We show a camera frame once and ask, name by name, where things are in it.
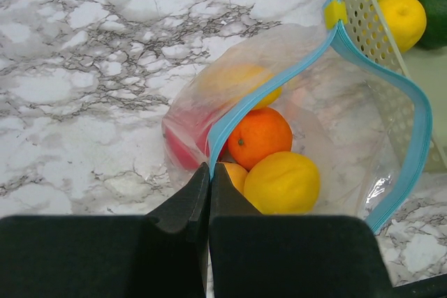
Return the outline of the clear zip top bag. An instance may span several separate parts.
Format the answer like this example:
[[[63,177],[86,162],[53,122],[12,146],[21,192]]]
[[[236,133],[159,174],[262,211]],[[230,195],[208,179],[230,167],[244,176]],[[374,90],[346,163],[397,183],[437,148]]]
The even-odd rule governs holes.
[[[418,85],[358,50],[345,28],[349,19],[343,0],[326,0],[321,14],[323,20],[315,26],[284,24],[232,46],[202,69],[170,108],[218,109],[197,90],[199,76],[208,70],[255,64],[272,71],[274,77],[257,90],[233,106],[219,108],[226,113],[211,127],[210,157],[198,166],[206,164],[210,171],[210,212],[216,166],[236,163],[228,151],[228,137],[250,111],[271,107],[291,127],[289,152],[312,160],[321,177],[311,211],[273,215],[350,216],[364,221],[375,235],[408,197],[424,169],[432,137],[432,108]],[[413,105],[403,161],[390,143],[390,129],[379,114],[368,80],[384,81]],[[198,167],[176,166],[164,137],[163,145],[170,180],[182,187]]]

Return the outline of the yellow orange mango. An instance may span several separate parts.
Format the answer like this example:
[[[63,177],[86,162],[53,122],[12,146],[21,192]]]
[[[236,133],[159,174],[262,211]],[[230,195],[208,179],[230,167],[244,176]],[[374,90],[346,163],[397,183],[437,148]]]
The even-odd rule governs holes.
[[[198,93],[219,108],[230,107],[274,77],[267,68],[255,64],[208,70],[198,78]]]

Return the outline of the orange tangerine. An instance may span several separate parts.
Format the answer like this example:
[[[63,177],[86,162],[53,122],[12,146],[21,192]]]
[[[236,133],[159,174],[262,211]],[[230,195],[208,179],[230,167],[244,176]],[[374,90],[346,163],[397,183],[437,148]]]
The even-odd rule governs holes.
[[[236,163],[251,170],[280,151],[290,151],[293,132],[287,120],[271,107],[250,111],[228,137],[228,151]]]

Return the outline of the yellow lemon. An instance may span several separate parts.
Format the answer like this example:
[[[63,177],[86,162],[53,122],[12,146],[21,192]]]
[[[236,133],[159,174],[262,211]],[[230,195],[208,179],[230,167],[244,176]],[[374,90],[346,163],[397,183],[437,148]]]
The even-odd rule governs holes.
[[[262,214],[305,214],[314,208],[320,187],[320,173],[312,160],[282,151],[250,170],[244,196]]]
[[[427,26],[423,5],[418,0],[379,0],[379,6],[399,51],[409,51]]]

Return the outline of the red apple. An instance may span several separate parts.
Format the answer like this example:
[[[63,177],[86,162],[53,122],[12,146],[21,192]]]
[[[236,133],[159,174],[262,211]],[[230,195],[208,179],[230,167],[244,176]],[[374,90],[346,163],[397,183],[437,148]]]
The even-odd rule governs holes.
[[[176,166],[195,170],[210,157],[207,136],[225,113],[208,107],[169,109],[162,119],[162,130],[168,155]]]

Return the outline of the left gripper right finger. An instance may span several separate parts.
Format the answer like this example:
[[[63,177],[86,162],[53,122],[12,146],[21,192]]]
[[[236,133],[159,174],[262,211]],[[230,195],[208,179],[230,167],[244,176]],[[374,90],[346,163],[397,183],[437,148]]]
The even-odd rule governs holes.
[[[210,254],[216,297],[393,297],[376,238],[350,216],[262,215],[217,165]]]

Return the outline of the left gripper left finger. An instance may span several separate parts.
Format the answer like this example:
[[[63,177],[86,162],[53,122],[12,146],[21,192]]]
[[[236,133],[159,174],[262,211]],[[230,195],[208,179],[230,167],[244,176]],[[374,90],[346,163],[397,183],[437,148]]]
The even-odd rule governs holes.
[[[210,171],[145,215],[1,219],[2,297],[204,297]]]

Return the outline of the pale green plastic basket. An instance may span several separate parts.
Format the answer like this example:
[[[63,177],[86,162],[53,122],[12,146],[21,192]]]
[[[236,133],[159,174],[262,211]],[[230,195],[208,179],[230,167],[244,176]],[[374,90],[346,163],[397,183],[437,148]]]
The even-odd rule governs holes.
[[[343,0],[346,31],[366,57],[414,81],[428,97],[433,114],[426,172],[446,171],[446,49],[413,48],[401,54],[390,35],[377,0]],[[368,80],[379,114],[389,127],[389,139],[399,161],[404,160],[413,126],[413,105],[398,89],[382,80]]]

